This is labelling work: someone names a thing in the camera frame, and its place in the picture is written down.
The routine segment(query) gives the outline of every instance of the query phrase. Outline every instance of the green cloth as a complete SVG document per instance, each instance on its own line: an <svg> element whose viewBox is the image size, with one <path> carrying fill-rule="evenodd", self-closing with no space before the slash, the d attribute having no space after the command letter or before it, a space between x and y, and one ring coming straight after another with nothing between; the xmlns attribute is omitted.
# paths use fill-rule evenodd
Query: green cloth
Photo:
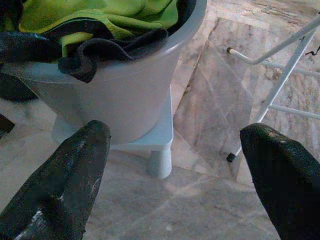
<svg viewBox="0 0 320 240"><path fill-rule="evenodd" d="M102 22L115 39L124 39L168 29L178 21L177 0L27 0L23 5L19 30L36 34L65 22L93 19Z"/></svg>

